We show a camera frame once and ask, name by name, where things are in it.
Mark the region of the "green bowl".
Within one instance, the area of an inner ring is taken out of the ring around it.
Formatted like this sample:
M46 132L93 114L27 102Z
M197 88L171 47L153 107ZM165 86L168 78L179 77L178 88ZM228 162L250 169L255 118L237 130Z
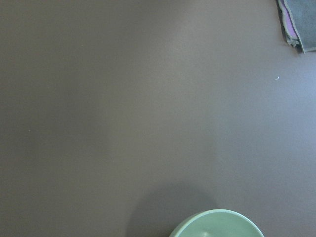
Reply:
M262 237L260 229L235 211L214 209L192 215L182 221L171 237Z

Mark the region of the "grey folded cloth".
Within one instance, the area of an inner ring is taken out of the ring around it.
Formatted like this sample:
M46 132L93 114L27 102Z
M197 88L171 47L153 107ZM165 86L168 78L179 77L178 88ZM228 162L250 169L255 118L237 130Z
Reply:
M303 53L316 50L316 1L278 0L285 39Z

